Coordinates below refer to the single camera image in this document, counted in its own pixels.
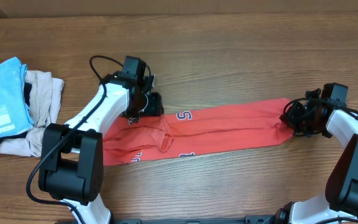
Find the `red t-shirt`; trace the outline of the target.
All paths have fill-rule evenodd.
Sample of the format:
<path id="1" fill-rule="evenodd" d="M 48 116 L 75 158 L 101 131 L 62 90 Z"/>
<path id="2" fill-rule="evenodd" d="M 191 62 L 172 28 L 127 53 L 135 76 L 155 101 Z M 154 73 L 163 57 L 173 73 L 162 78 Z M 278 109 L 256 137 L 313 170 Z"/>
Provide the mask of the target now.
<path id="1" fill-rule="evenodd" d="M 119 117 L 103 139 L 103 164 L 191 157 L 277 146 L 293 131 L 280 120 L 287 98 L 143 117 Z"/>

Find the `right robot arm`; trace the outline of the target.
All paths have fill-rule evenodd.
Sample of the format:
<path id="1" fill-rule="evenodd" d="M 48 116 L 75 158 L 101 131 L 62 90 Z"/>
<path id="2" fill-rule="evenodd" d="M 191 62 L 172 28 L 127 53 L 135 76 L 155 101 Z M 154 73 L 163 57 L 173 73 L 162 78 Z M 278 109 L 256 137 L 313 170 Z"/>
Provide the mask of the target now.
<path id="1" fill-rule="evenodd" d="M 281 120 L 298 136 L 335 137 L 343 148 L 325 192 L 290 202 L 269 223 L 358 223 L 358 111 L 341 101 L 299 98 L 289 102 Z"/>

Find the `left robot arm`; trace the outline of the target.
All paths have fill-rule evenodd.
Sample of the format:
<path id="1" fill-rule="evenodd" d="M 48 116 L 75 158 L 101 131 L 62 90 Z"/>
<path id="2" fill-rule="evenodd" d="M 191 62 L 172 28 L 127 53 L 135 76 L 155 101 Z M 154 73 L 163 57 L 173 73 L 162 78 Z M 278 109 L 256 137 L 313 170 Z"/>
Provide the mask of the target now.
<path id="1" fill-rule="evenodd" d="M 155 76 L 123 77 L 109 74 L 97 94 L 65 124 L 47 126 L 37 175 L 39 189 L 53 205 L 67 207 L 75 223 L 114 223 L 101 198 L 104 179 L 103 137 L 121 116 L 136 121 L 163 113 L 161 97 L 153 91 Z"/>

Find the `beige folded garment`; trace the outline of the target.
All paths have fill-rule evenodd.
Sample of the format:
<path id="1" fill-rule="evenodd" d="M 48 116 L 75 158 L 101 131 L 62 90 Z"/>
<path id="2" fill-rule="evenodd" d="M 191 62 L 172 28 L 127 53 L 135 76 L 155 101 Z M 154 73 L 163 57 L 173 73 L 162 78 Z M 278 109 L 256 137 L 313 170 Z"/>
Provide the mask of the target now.
<path id="1" fill-rule="evenodd" d="M 39 157 L 45 128 L 57 122 L 64 81 L 50 72 L 28 70 L 25 84 L 31 87 L 26 97 L 34 127 L 17 136 L 0 138 L 0 154 Z"/>

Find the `light blue folded t-shirt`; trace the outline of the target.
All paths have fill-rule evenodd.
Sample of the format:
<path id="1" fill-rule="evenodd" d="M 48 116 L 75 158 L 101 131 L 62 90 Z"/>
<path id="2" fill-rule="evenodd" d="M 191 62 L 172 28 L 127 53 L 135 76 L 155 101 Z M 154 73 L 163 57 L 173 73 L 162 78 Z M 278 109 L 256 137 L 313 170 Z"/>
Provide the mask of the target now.
<path id="1" fill-rule="evenodd" d="M 33 128 L 24 86 L 27 65 L 17 57 L 0 63 L 0 138 L 15 136 Z"/>

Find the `dark navy folded garment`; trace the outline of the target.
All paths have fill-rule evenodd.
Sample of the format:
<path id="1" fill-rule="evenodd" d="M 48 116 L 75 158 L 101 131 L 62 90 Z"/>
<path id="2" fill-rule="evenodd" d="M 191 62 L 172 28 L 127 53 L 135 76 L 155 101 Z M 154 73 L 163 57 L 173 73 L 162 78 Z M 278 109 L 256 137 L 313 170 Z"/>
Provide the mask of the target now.
<path id="1" fill-rule="evenodd" d="M 30 83 L 25 82 L 24 83 L 24 101 L 25 101 L 27 106 L 30 105 L 30 91 L 31 91 L 31 89 L 32 89 L 32 85 Z M 18 135 L 13 135 L 13 136 L 7 136 L 7 137 L 0 138 L 0 145 L 6 139 L 25 138 L 26 135 L 27 135 L 27 132 L 24 132 L 24 133 L 21 133 L 21 134 L 18 134 Z"/>

